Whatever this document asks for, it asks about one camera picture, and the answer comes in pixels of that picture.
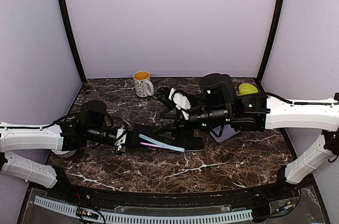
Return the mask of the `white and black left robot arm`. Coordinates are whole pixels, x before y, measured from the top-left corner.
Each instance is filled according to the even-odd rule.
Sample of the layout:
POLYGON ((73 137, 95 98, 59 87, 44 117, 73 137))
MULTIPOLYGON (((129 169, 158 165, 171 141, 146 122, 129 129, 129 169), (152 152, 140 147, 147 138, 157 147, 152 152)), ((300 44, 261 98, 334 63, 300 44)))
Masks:
POLYGON ((69 157, 86 147, 88 141, 96 145, 114 146, 118 154, 127 147, 139 145, 138 135, 122 123, 115 127, 106 104, 92 100, 82 104, 80 111, 66 115, 51 124, 40 126, 1 123, 1 174, 40 184, 64 201, 75 196, 74 188, 60 167, 36 163, 21 157, 16 150, 48 149, 69 157))

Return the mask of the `silver phone with dark screen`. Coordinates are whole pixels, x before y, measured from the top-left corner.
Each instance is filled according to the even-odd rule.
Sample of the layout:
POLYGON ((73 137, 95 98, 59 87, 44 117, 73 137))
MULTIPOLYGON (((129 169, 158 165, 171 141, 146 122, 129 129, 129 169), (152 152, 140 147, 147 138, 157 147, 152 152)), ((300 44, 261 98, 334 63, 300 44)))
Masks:
POLYGON ((186 151, 201 151, 204 150, 204 139, 202 137, 192 137, 182 141, 182 147, 186 151))

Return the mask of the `pink phone with dark screen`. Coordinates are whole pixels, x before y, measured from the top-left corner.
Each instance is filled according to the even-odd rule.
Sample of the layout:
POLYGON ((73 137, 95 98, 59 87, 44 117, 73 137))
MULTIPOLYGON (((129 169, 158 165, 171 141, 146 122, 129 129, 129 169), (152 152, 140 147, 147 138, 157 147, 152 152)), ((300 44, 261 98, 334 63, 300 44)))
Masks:
POLYGON ((159 146, 159 145, 156 145, 156 144, 150 144, 150 143, 146 143, 146 142, 140 142, 140 145, 148 146, 148 147, 155 147, 155 148, 162 148, 162 146, 159 146))

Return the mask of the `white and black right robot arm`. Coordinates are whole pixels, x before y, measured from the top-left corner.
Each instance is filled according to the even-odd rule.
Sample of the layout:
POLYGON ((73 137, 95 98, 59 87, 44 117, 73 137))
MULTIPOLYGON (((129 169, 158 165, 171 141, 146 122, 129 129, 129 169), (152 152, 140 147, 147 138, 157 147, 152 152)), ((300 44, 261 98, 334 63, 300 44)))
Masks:
POLYGON ((270 195, 281 200, 323 162, 338 158, 338 94, 325 100, 289 100, 270 92, 237 96, 229 75, 213 73, 199 80, 201 96, 179 89, 159 88, 156 97, 176 113, 154 131, 181 140, 184 132, 230 125, 236 131, 281 128, 321 130, 316 141, 296 160, 283 167, 283 179, 271 186, 270 195))

